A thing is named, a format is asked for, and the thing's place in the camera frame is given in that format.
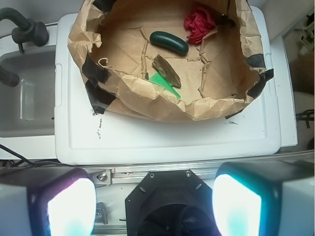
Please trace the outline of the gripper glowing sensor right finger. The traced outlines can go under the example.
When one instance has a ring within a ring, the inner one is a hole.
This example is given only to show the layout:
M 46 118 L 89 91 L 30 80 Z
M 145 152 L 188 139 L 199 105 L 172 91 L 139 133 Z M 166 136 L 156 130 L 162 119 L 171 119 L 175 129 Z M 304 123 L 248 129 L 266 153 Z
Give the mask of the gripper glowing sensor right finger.
M 313 236 L 315 165 L 225 162 L 213 183 L 212 207 L 223 236 Z

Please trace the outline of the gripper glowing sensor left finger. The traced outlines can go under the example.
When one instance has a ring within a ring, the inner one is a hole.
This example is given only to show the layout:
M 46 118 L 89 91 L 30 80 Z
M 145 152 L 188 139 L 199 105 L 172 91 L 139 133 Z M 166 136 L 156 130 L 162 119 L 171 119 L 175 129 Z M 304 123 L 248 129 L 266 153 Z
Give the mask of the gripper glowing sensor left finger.
M 96 190 L 82 168 L 2 168 L 2 236 L 90 236 Z

